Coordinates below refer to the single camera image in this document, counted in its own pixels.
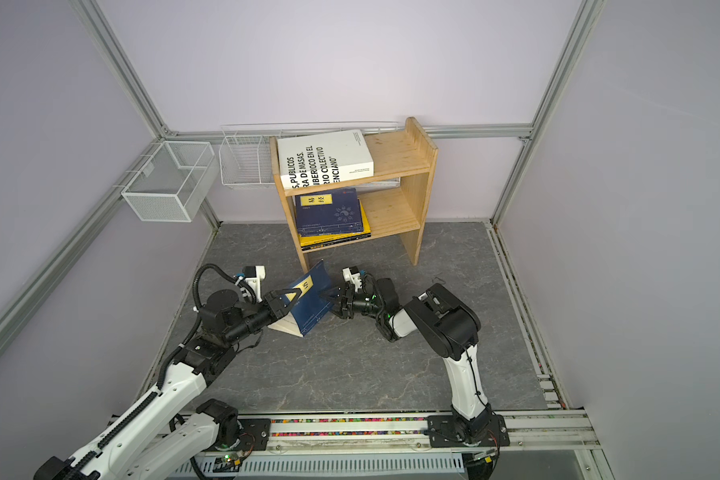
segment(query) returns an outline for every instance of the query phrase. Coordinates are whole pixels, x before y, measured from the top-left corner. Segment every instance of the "book cover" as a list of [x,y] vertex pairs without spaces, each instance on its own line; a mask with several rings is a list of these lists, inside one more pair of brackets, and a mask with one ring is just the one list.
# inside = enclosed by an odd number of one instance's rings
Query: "book cover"
[[302,236],[358,234],[363,231],[354,188],[336,188],[294,197],[296,231]]
[[360,130],[279,138],[277,152],[286,190],[373,177],[373,158]]
[[362,216],[363,231],[356,234],[339,234],[339,235],[315,235],[315,236],[298,236],[298,243],[302,250],[311,250],[320,246],[342,244],[347,241],[359,238],[368,238],[371,235],[371,225],[365,216],[365,209],[360,202],[360,214]]
[[[288,288],[298,288],[302,294],[291,312],[268,327],[272,330],[301,336],[307,334],[326,313],[331,311],[331,303],[320,297],[320,293],[331,288],[331,279],[322,260],[309,269],[304,276],[291,283]],[[295,295],[286,295],[288,300]]]

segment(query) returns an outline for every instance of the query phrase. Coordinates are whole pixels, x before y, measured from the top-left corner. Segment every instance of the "yellow title label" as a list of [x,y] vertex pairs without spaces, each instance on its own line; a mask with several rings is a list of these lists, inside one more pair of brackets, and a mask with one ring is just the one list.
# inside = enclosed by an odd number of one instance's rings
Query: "yellow title label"
[[302,206],[309,205],[328,205],[333,203],[333,196],[331,194],[326,195],[305,195],[301,197]]
[[[312,288],[312,275],[310,275],[307,278],[305,278],[304,280],[302,280],[301,283],[294,286],[293,288],[298,288],[302,292],[302,294],[299,296],[299,298],[304,296],[304,294],[309,292],[309,289]],[[293,297],[296,296],[296,294],[295,293],[286,293],[286,296],[288,297],[288,300],[293,300]]]

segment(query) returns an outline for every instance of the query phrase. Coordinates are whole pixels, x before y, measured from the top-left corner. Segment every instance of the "dark blue book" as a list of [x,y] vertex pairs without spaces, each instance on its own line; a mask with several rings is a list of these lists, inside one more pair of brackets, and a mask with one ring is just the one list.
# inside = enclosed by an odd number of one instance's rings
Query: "dark blue book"
[[[304,336],[317,322],[331,311],[331,302],[323,299],[320,293],[332,287],[331,278],[326,272],[323,261],[312,267],[309,272],[291,283],[288,288],[298,288],[302,294],[296,300],[291,312],[280,320],[269,325],[273,330]],[[293,293],[286,295],[283,301],[290,301],[296,296]]]
[[363,231],[360,201],[354,188],[297,195],[294,203],[299,235],[356,234]]

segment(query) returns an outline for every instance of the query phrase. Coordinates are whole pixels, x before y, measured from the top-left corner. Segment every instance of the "wire basket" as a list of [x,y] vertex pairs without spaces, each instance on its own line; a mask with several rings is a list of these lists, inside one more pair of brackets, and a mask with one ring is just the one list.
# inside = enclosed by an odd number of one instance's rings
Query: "wire basket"
[[[223,125],[224,139],[219,148],[221,182],[233,189],[274,187],[269,137],[298,137],[354,128],[364,134],[379,134],[401,130],[402,126],[392,121]],[[393,178],[355,187],[367,191],[399,186],[400,179]]]
[[123,198],[146,222],[191,222],[219,163],[209,142],[164,140],[123,189]]

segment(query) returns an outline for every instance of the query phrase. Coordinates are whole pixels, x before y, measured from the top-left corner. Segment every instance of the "wooden shelf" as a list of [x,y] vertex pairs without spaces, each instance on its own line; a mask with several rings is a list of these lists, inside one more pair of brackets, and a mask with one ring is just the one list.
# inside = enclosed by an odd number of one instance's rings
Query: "wooden shelf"
[[[269,151],[272,155],[272,176],[275,180],[282,209],[296,245],[298,260],[306,273],[309,270],[307,255],[334,246],[342,246],[373,240],[389,235],[400,235],[411,262],[418,263],[418,254],[422,248],[424,222],[429,208],[429,194],[432,190],[434,168],[438,160],[438,148],[422,129],[415,118],[405,121],[405,130],[386,134],[365,136],[365,143],[373,157],[374,175],[327,185],[301,187],[284,190],[280,179],[280,162],[277,154],[277,139],[269,139]],[[365,216],[371,225],[371,236],[344,244],[328,245],[302,251],[296,232],[296,216],[293,208],[293,196],[329,190],[331,188],[351,187],[376,180],[389,180],[400,177],[400,187],[361,194],[360,201]]]
[[[351,187],[377,180],[389,180],[390,178],[407,177],[429,172],[429,159],[422,155],[414,145],[410,135],[405,131],[366,135],[365,143],[368,145],[373,158],[373,177],[346,180],[330,185],[290,188],[285,190],[286,197],[320,192],[327,188]],[[280,175],[279,162],[277,171],[275,171],[275,165],[272,165],[272,172],[274,175]]]
[[412,230],[418,230],[422,225],[416,220],[416,216],[408,205],[408,200],[402,188],[392,188],[390,190],[380,190],[369,194],[360,194],[360,203],[365,210],[365,216],[371,225],[371,236],[361,238],[343,244],[321,246],[310,250],[304,250],[305,253],[317,252],[334,246],[351,245],[365,240],[373,240],[383,236],[403,234]]

